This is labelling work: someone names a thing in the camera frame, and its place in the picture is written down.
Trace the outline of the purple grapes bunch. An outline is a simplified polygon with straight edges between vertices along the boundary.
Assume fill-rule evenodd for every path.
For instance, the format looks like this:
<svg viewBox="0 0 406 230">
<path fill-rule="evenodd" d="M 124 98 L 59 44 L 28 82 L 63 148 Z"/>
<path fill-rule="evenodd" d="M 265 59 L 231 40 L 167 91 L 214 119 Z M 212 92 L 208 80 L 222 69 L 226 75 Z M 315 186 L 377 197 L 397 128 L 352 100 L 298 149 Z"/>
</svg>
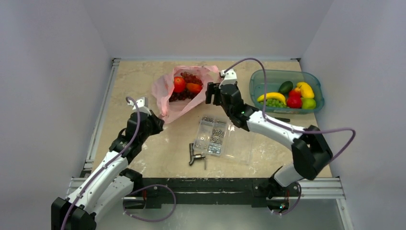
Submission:
<svg viewBox="0 0 406 230">
<path fill-rule="evenodd" d="M 184 101 L 193 99 L 203 89 L 203 82 L 197 75 L 181 72 L 174 77 L 174 90 L 169 98 L 169 102 Z"/>
</svg>

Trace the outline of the red apple from bag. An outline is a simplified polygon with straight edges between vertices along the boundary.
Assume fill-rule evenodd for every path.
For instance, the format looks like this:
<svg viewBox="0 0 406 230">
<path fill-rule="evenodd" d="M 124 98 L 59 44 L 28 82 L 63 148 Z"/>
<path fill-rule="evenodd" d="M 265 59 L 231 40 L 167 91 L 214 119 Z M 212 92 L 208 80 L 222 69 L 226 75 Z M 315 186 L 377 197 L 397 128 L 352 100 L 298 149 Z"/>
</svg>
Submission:
<svg viewBox="0 0 406 230">
<path fill-rule="evenodd" d="M 175 92 L 175 93 L 181 93 L 186 88 L 186 81 L 184 80 L 183 77 L 175 77 L 173 84 L 174 84 L 173 92 Z"/>
</svg>

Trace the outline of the pink plastic bag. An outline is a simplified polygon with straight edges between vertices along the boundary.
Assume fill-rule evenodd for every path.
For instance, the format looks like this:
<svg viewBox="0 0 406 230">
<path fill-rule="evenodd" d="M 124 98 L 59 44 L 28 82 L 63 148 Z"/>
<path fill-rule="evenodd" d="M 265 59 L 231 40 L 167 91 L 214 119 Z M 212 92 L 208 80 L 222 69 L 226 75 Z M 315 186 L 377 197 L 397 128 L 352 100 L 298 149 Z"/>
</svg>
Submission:
<svg viewBox="0 0 406 230">
<path fill-rule="evenodd" d="M 171 73 L 161 76 L 151 86 L 160 117 L 171 123 L 206 99 L 207 83 L 217 66 L 176 66 Z"/>
</svg>

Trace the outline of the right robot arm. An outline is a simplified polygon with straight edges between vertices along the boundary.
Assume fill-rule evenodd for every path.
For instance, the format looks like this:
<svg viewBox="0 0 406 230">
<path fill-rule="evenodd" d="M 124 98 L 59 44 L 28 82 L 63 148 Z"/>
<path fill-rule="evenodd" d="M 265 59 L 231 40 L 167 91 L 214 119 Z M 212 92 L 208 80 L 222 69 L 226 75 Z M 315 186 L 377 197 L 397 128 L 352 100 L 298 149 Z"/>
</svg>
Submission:
<svg viewBox="0 0 406 230">
<path fill-rule="evenodd" d="M 333 158 L 327 141 L 316 126 L 292 126 L 264 114 L 244 103 L 236 84 L 208 83 L 205 102 L 221 106 L 234 126 L 261 134 L 291 150 L 293 162 L 270 177 L 269 189 L 275 195 L 282 194 L 299 180 L 315 179 Z"/>
</svg>

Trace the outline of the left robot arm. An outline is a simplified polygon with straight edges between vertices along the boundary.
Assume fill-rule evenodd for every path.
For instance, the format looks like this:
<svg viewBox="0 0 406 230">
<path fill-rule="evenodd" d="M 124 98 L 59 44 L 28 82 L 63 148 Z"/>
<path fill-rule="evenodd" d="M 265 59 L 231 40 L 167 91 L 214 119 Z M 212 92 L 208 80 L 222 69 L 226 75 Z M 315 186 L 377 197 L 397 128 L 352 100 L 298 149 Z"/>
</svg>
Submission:
<svg viewBox="0 0 406 230">
<path fill-rule="evenodd" d="M 110 208 L 125 195 L 142 192 L 142 174 L 129 163 L 141 152 L 149 136 L 163 131 L 164 121 L 152 111 L 134 112 L 115 139 L 102 163 L 67 198 L 51 205 L 53 230 L 94 230 Z"/>
</svg>

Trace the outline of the orange red fruit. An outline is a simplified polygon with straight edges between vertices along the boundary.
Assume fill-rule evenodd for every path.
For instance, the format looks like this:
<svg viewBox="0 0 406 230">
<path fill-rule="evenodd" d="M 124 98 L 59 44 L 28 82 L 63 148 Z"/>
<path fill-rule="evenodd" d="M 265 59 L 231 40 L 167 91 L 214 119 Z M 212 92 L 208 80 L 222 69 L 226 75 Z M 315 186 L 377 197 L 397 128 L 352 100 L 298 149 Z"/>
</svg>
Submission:
<svg viewBox="0 0 406 230">
<path fill-rule="evenodd" d="M 196 83 L 187 83 L 186 84 L 186 89 L 193 94 L 199 94 L 203 87 L 200 84 Z"/>
</svg>

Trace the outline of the green grapes bunch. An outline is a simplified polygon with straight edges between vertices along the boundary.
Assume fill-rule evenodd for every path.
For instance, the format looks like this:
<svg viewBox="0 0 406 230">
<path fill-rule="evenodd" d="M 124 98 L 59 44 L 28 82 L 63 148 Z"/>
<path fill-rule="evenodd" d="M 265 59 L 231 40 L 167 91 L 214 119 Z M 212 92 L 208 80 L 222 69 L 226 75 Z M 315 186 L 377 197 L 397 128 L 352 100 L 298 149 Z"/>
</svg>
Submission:
<svg viewBox="0 0 406 230">
<path fill-rule="evenodd" d="M 259 102 L 261 105 L 266 107 L 276 107 L 276 108 L 286 108 L 287 105 L 276 99 L 267 99 L 266 101 Z"/>
</svg>

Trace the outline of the yellow banana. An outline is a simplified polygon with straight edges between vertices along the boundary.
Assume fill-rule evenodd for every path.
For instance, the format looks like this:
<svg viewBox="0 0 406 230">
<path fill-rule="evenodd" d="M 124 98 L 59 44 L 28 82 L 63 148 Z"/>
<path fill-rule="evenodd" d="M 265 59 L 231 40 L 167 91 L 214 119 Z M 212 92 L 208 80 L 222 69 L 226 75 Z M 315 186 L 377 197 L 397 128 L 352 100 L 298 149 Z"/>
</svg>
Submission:
<svg viewBox="0 0 406 230">
<path fill-rule="evenodd" d="M 268 92 L 264 95 L 261 95 L 257 98 L 257 102 L 264 102 L 267 99 L 275 99 L 282 104 L 286 105 L 286 99 L 285 96 L 279 92 Z"/>
</svg>

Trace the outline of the black metal tool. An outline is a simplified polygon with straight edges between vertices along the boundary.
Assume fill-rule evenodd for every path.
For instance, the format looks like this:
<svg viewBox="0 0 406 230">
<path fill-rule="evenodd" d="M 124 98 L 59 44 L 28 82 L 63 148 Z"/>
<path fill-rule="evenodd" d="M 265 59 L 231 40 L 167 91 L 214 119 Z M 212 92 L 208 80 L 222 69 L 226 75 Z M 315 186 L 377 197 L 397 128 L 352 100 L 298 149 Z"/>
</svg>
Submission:
<svg viewBox="0 0 406 230">
<path fill-rule="evenodd" d="M 194 164 L 194 162 L 197 160 L 203 160 L 204 161 L 204 170 L 206 170 L 207 169 L 206 156 L 204 154 L 200 154 L 200 153 L 195 154 L 193 146 L 194 146 L 194 143 L 189 144 L 189 156 L 190 156 L 189 165 L 192 166 Z"/>
</svg>

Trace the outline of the dark green avocado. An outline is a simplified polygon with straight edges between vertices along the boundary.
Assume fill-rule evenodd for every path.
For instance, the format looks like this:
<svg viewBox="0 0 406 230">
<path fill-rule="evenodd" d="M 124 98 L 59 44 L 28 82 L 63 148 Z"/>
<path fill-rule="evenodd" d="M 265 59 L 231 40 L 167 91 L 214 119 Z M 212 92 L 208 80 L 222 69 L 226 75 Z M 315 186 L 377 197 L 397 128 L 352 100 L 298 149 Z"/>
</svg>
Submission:
<svg viewBox="0 0 406 230">
<path fill-rule="evenodd" d="M 291 81 L 285 81 L 285 82 L 283 82 L 283 83 L 280 85 L 280 87 L 279 87 L 279 89 L 278 89 L 278 92 L 281 93 L 281 94 L 286 95 L 286 94 L 288 94 L 292 89 L 293 89 L 293 83 L 292 83 Z"/>
</svg>

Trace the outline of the teal plastic tub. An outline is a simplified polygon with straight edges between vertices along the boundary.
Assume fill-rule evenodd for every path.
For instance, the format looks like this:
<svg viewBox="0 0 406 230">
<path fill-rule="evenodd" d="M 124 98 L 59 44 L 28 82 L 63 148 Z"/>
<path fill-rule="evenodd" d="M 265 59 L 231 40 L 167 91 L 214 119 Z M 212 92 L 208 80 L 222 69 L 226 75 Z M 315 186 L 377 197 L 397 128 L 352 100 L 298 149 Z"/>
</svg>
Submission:
<svg viewBox="0 0 406 230">
<path fill-rule="evenodd" d="M 270 113 L 309 114 L 320 111 L 325 100 L 321 83 L 312 74 L 299 71 L 262 70 L 254 72 L 249 83 L 254 105 Z"/>
</svg>

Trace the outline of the red apple in tub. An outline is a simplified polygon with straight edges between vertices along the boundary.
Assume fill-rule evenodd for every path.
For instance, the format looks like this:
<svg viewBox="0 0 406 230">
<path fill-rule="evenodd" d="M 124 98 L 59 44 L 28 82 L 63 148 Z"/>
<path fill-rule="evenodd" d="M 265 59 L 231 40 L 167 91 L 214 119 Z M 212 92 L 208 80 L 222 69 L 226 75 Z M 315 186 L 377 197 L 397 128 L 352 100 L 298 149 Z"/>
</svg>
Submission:
<svg viewBox="0 0 406 230">
<path fill-rule="evenodd" d="M 290 108 L 300 109 L 302 107 L 301 92 L 299 88 L 295 88 L 288 93 L 286 103 Z"/>
</svg>

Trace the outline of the green lime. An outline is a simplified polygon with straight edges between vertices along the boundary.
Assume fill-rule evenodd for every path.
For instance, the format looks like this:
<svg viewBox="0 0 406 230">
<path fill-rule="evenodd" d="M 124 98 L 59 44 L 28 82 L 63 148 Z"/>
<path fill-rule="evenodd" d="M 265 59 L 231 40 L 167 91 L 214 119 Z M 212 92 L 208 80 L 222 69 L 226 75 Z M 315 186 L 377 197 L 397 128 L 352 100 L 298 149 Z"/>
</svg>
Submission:
<svg viewBox="0 0 406 230">
<path fill-rule="evenodd" d="M 302 109 L 313 110 L 316 108 L 317 104 L 313 98 L 301 98 Z"/>
</svg>

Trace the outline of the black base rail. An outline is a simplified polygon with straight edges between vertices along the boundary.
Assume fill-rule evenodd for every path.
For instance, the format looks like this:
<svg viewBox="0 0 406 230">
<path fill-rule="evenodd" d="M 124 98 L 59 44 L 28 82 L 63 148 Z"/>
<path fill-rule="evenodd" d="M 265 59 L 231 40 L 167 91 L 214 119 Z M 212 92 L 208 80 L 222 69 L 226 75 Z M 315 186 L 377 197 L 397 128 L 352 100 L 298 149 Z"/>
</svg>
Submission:
<svg viewBox="0 0 406 230">
<path fill-rule="evenodd" d="M 287 210 L 289 200 L 301 195 L 299 186 L 287 187 L 270 178 L 144 178 L 134 189 L 146 187 L 122 202 L 127 209 L 161 208 L 177 205 L 249 205 L 270 210 Z"/>
</svg>

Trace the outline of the aluminium frame rail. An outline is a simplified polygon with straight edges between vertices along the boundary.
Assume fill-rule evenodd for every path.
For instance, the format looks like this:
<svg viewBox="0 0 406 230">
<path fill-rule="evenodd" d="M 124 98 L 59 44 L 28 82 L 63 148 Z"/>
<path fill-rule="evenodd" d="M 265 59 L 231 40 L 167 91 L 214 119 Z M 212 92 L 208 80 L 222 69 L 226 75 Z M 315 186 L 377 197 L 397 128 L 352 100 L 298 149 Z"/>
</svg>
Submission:
<svg viewBox="0 0 406 230">
<path fill-rule="evenodd" d="M 132 102 L 132 100 L 134 100 L 134 99 L 132 99 L 130 97 L 128 97 L 126 99 L 128 104 L 130 104 L 130 102 Z M 313 180 L 302 179 L 295 183 L 299 186 L 301 195 L 297 198 L 291 198 L 291 199 L 295 199 L 295 200 L 300 200 L 300 199 L 335 199 L 335 200 L 339 200 L 344 197 L 342 186 L 340 185 L 339 179 L 336 179 L 336 178 L 318 178 L 318 175 L 317 175 L 316 178 Z M 131 192 L 129 195 L 133 195 L 139 191 L 144 191 L 146 189 L 147 189 L 146 187 L 142 187 L 136 191 Z M 290 202 L 289 208 L 285 211 L 283 211 L 283 210 L 277 211 L 277 210 L 270 210 L 270 209 L 269 210 L 271 211 L 271 213 L 281 216 L 281 215 L 286 215 L 290 211 L 292 211 L 294 209 L 294 206 L 295 205 Z M 123 205 L 123 209 L 124 209 L 124 213 L 126 215 L 128 215 L 128 209 L 125 208 L 124 205 Z"/>
</svg>

